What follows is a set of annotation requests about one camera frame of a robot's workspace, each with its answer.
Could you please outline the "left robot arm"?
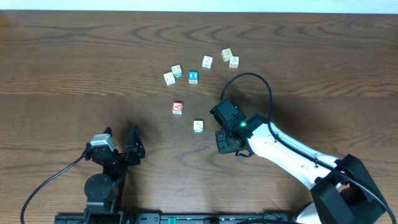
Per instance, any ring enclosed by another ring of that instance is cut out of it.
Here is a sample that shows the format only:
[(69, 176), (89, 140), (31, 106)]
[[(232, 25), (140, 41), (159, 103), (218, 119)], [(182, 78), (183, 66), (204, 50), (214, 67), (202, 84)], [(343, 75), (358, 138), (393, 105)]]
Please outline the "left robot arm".
[(127, 152), (116, 149), (110, 127), (86, 144), (82, 154), (85, 160), (103, 168), (102, 173), (92, 175), (85, 184), (86, 206), (89, 211), (118, 212), (129, 167), (138, 166), (146, 154), (136, 125), (130, 129), (126, 148)]

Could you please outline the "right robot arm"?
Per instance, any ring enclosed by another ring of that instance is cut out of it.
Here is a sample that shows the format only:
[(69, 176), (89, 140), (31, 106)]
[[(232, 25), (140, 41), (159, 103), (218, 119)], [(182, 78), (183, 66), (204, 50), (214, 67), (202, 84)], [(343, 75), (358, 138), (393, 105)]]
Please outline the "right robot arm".
[(383, 214), (396, 217), (364, 164), (351, 154), (338, 159), (318, 152), (283, 133), (269, 119), (247, 118), (234, 111), (212, 111), (221, 126), (216, 142), (221, 154), (247, 150), (275, 163), (309, 189), (313, 202), (296, 223), (375, 223)]

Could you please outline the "wooden block green edge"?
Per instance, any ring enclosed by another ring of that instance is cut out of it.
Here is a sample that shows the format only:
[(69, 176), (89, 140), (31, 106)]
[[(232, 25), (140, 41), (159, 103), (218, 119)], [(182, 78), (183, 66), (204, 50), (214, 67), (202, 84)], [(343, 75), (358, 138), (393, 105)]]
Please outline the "wooden block green edge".
[(195, 133), (202, 133), (204, 131), (204, 122), (202, 120), (194, 120), (193, 130)]

